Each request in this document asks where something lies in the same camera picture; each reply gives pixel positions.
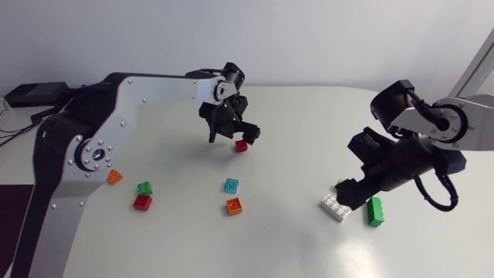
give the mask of white table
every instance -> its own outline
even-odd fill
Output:
[[[228,138],[208,143],[198,101],[140,109],[138,128],[114,162],[124,178],[89,198],[66,277],[492,275],[492,153],[465,152],[467,169],[452,176],[460,195],[453,212],[432,208],[411,182],[378,194],[380,227],[367,224],[365,208],[339,223],[319,202],[338,179],[363,177],[346,146],[366,126],[384,133],[369,108],[375,92],[246,87],[242,94],[244,119],[262,133],[241,154]],[[32,182],[34,135],[0,148],[0,183]],[[223,192],[226,178],[240,180],[237,195]],[[142,181],[154,187],[147,212],[132,207]],[[448,201],[432,173],[423,181]],[[234,197],[244,209],[228,216],[225,201]]]

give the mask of white wall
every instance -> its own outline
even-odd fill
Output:
[[[382,90],[409,79],[432,100],[455,85],[493,14],[493,0],[4,0],[0,94],[232,61],[247,85]]]

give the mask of white lego brick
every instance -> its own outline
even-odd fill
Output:
[[[337,199],[331,194],[328,194],[321,200],[321,206],[339,222],[342,222],[352,212],[350,207],[340,205]]]

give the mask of black box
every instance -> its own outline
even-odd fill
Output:
[[[65,82],[22,84],[5,96],[11,107],[55,106],[69,87]]]

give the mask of cable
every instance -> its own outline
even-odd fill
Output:
[[[14,140],[16,137],[18,137],[19,135],[22,135],[28,131],[30,131],[31,129],[33,129],[34,127],[36,127],[37,125],[39,125],[40,123],[37,123],[37,124],[31,124],[29,125],[28,127],[24,127],[22,128],[18,133],[16,134],[11,134],[11,135],[6,135],[6,136],[2,136],[0,138],[5,138],[5,137],[10,137],[9,139],[3,141],[2,143],[0,143],[0,147],[2,147],[3,145],[7,144],[8,142]]]
[[[440,131],[445,131],[448,129],[449,122],[444,121],[439,117],[436,117],[431,112],[431,107],[425,103],[424,100],[421,100],[412,90],[407,91],[408,95],[411,98],[411,104],[417,110],[417,112],[423,116],[428,122],[433,123]]]
[[[4,109],[2,110],[2,112],[0,112],[0,116],[7,111],[7,106],[5,105],[5,99],[3,99],[3,108]]]
[[[446,188],[446,190],[449,193],[451,204],[450,205],[442,205],[436,202],[431,196],[427,193],[427,191],[424,188],[424,184],[422,184],[422,180],[420,177],[416,177],[415,184],[417,185],[417,189],[420,191],[422,196],[424,196],[424,199],[429,202],[433,207],[437,208],[438,210],[442,212],[450,212],[455,208],[455,206],[458,204],[458,193],[456,193],[455,186],[449,179],[447,175],[441,176],[437,175],[439,181],[441,182],[442,186]]]

